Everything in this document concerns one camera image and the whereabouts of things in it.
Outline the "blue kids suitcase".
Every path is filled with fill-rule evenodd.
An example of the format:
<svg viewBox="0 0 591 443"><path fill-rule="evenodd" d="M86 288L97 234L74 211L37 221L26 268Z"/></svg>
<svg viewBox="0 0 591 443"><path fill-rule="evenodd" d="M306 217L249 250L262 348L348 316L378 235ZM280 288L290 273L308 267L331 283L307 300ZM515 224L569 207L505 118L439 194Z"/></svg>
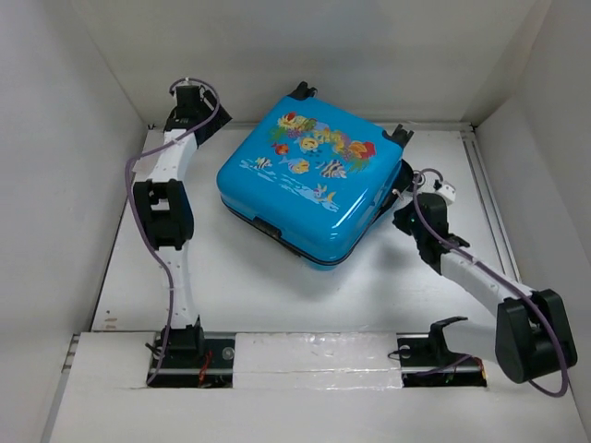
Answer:
<svg viewBox="0 0 591 443"><path fill-rule="evenodd" d="M388 131L321 101L302 81L281 98L219 170L234 215L318 269L352 254L413 171L413 131Z"/></svg>

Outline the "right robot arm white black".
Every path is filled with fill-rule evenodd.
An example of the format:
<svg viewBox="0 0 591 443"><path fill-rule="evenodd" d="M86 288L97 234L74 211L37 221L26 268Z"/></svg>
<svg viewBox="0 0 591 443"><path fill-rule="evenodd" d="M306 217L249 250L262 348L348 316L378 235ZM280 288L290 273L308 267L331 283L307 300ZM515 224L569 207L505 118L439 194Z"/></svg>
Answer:
<svg viewBox="0 0 591 443"><path fill-rule="evenodd" d="M449 230L448 205L436 193L420 193L395 211L394 226L411 236L420 258L441 277L460 286L494 318L493 326L464 316L431 324L427 352L440 365L479 358L499 366L516 384L535 384L558 373L564 394L578 355L565 305L551 289L535 290L498 273Z"/></svg>

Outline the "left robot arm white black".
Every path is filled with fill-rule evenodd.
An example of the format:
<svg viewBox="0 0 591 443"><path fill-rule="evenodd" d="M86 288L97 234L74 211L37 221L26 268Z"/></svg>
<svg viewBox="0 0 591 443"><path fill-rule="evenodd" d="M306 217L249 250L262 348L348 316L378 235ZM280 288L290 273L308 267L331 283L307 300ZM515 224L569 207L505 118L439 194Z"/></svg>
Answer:
<svg viewBox="0 0 591 443"><path fill-rule="evenodd" d="M178 358L197 365L205 357L205 339L193 298L188 245L195 222L184 179L200 145L231 121L212 85L181 78L169 88L175 106L167 117L163 145L126 164L127 196L142 241L164 273L168 291L161 336L148 348L155 368Z"/></svg>

